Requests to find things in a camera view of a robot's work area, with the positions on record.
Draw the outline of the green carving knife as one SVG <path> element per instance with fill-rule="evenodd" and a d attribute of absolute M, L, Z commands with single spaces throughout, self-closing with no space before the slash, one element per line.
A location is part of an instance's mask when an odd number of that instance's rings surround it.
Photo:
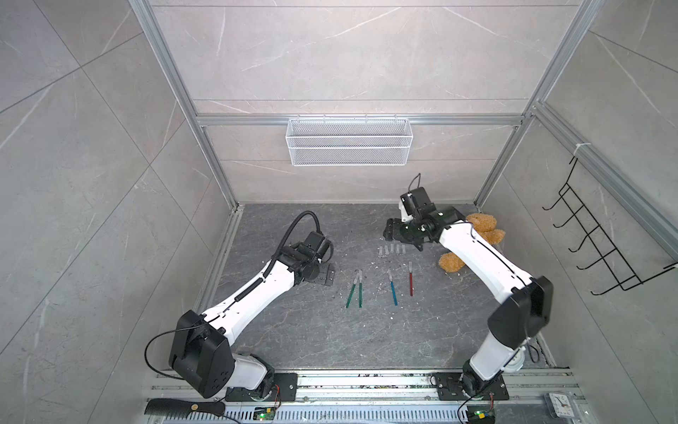
<path fill-rule="evenodd" d="M 358 282 L 359 282 L 359 272 L 356 273 L 356 275 L 355 275 L 355 277 L 354 277 L 354 279 L 353 279 L 353 282 L 352 282 L 352 285 L 351 285 L 351 289 L 350 289 L 348 298 L 347 298 L 347 300 L 346 300 L 345 308 L 349 308 L 349 307 L 350 307 L 352 298 L 353 298 L 353 296 L 354 296 L 356 287 L 357 287 L 357 285 L 358 285 Z"/>
<path fill-rule="evenodd" d="M 363 307 L 363 271 L 358 271 L 358 307 Z"/>

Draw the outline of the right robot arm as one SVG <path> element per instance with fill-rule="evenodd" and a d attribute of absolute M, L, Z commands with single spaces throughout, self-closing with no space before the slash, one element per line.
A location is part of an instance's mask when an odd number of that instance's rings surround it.
<path fill-rule="evenodd" d="M 546 277 L 532 277 L 511 263 L 454 208 L 406 222 L 390 218 L 383 237 L 419 251 L 425 243 L 440 244 L 458 256 L 499 303 L 487 319 L 485 340 L 464 363 L 460 384 L 466 397 L 480 396 L 501 373 L 521 369 L 527 345 L 550 321 L 554 286 Z"/>

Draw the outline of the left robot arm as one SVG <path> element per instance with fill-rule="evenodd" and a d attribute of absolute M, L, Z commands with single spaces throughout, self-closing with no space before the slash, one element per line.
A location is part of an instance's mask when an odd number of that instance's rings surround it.
<path fill-rule="evenodd" d="M 152 337 L 143 353 L 146 366 L 159 376 L 189 383 L 204 399 L 224 388 L 246 390 L 254 399 L 266 399 L 275 385 L 275 369 L 256 355 L 233 353 L 231 346 L 274 300 L 319 277 L 324 257 L 333 252 L 319 217 L 312 210 L 301 212 L 270 260 L 247 283 L 201 313 L 185 312 L 174 330 Z M 153 366 L 148 356 L 151 344 L 166 335 L 173 336 L 168 360 L 173 376 Z"/>

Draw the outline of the red carving knife right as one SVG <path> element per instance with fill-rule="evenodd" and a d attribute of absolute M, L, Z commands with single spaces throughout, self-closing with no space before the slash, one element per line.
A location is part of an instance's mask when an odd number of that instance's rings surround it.
<path fill-rule="evenodd" d="M 408 275 L 409 275 L 409 295 L 411 297 L 414 296 L 414 278 L 413 278 L 413 269 L 412 269 L 412 262 L 409 261 L 408 263 Z"/>

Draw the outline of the blue carving knife right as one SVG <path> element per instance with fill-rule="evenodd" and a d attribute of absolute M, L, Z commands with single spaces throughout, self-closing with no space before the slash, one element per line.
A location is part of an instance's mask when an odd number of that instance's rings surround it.
<path fill-rule="evenodd" d="M 394 305 L 397 307 L 398 306 L 397 291 L 395 289 L 396 288 L 395 282 L 394 282 L 394 279 L 393 279 L 393 276 L 392 276 L 392 273 L 391 273 L 390 270 L 388 271 L 388 281 L 389 281 L 389 286 L 390 286 Z"/>

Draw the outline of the brown teddy bear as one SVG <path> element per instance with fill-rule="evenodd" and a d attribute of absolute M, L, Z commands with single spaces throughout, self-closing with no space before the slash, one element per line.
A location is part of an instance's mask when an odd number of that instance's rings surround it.
<path fill-rule="evenodd" d="M 505 236 L 506 231 L 497 228 L 496 218 L 484 213 L 474 213 L 446 225 L 438 242 L 448 253 L 439 259 L 439 266 L 448 273 L 468 267 L 478 277 L 487 277 L 493 273 L 495 263 L 501 264 L 494 246 Z"/>

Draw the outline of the small white clock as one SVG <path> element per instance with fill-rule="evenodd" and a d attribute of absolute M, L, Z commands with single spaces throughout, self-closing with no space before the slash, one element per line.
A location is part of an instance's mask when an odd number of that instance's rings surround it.
<path fill-rule="evenodd" d="M 574 406 L 566 394 L 550 392 L 545 395 L 545 401 L 554 418 L 573 420 L 577 417 Z"/>

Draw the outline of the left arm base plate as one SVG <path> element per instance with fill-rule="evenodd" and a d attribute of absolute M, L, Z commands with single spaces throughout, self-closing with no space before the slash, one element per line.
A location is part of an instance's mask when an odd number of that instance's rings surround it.
<path fill-rule="evenodd" d="M 297 373 L 275 373 L 265 380 L 260 389 L 229 389 L 226 392 L 227 402 L 293 402 L 298 391 Z"/>

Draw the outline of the aluminium mounting rail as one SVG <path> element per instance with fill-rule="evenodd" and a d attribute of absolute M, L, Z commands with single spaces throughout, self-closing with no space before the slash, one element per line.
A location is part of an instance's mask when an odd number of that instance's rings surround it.
<path fill-rule="evenodd" d="M 153 376 L 139 423 L 595 423 L 593 410 L 569 369 L 524 369 L 505 374 L 509 400 L 439 400 L 431 374 L 457 369 L 285 369 L 298 374 L 293 402 L 227 402 L 222 390 L 202 399 L 187 383 Z M 554 418 L 545 395 L 566 394 L 577 417 Z M 144 415 L 150 399 L 223 402 L 224 416 Z"/>

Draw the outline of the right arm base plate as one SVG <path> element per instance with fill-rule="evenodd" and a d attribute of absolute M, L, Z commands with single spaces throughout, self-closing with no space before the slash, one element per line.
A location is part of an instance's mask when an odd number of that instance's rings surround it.
<path fill-rule="evenodd" d="M 510 399 L 501 371 L 489 381 L 481 380 L 473 372 L 434 373 L 431 374 L 429 382 L 442 401 Z"/>

